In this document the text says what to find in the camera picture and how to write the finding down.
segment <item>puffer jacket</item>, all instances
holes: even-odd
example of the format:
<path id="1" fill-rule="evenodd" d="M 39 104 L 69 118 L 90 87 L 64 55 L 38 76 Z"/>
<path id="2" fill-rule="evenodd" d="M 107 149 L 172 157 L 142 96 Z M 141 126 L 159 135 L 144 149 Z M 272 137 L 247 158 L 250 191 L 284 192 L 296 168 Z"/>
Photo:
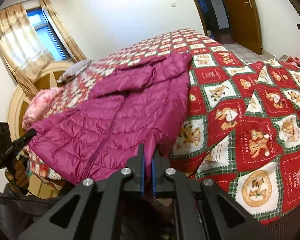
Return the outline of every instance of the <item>puffer jacket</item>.
<path id="1" fill-rule="evenodd" d="M 186 118 L 191 59 L 173 53 L 117 70 L 78 107 L 34 123 L 30 149 L 76 185 L 108 178 L 144 143 L 150 176 L 156 145 L 167 156 Z"/>

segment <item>checkered quilt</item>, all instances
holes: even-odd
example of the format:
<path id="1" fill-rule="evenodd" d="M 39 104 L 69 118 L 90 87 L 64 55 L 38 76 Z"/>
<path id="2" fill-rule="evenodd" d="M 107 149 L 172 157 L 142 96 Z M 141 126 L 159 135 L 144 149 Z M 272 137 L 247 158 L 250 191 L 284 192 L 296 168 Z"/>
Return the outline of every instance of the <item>checkered quilt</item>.
<path id="1" fill-rule="evenodd" d="M 95 62 L 66 85 L 47 116 L 85 100 L 114 69 L 172 52 L 193 55 L 188 115 L 170 153 L 172 166 L 193 179 L 212 178 L 264 224 L 300 204 L 300 70 L 275 60 L 244 63 L 192 29 Z"/>

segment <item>window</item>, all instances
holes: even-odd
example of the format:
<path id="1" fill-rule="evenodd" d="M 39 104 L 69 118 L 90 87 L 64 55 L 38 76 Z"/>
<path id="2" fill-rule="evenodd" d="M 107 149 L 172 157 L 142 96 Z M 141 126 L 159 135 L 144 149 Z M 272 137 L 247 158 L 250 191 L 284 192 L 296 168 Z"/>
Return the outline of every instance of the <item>window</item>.
<path id="1" fill-rule="evenodd" d="M 53 30 L 42 9 L 28 10 L 27 14 L 30 24 L 34 27 L 40 40 L 51 52 L 55 60 L 68 60 L 70 55 Z"/>

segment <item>tiled floor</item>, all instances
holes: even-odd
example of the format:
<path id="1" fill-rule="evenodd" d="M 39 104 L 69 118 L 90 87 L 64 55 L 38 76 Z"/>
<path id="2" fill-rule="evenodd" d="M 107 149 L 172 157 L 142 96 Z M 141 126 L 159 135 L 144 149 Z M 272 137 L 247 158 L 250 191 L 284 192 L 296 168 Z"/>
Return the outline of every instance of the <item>tiled floor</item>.
<path id="1" fill-rule="evenodd" d="M 247 63 L 253 63 L 257 61 L 265 61 L 269 60 L 270 58 L 267 58 L 264 55 L 258 55 L 254 53 L 253 51 L 235 43 L 235 44 L 224 44 L 224 47 L 226 47 L 229 51 L 232 51 L 234 54 L 236 54 L 237 57 L 242 59 L 244 62 Z"/>

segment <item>curtain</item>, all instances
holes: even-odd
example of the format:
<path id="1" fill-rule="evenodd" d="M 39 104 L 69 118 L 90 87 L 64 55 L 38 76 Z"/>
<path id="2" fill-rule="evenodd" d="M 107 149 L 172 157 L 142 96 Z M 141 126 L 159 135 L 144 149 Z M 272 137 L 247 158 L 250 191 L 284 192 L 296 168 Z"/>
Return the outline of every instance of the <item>curtain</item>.
<path id="1" fill-rule="evenodd" d="M 38 92 L 35 79 L 54 58 L 31 26 L 22 4 L 0 10 L 0 50 L 16 81 L 32 99 Z"/>
<path id="2" fill-rule="evenodd" d="M 58 34 L 63 45 L 66 47 L 67 51 L 71 55 L 73 61 L 78 62 L 87 59 L 81 51 L 81 49 L 78 47 L 77 43 L 75 43 L 72 36 L 64 27 L 58 13 L 53 9 L 50 0 L 40 0 L 40 6 L 42 7 L 42 10 L 44 11 L 48 19 L 50 17 L 51 20 L 49 19 L 49 22 L 57 30 L 56 33 Z"/>

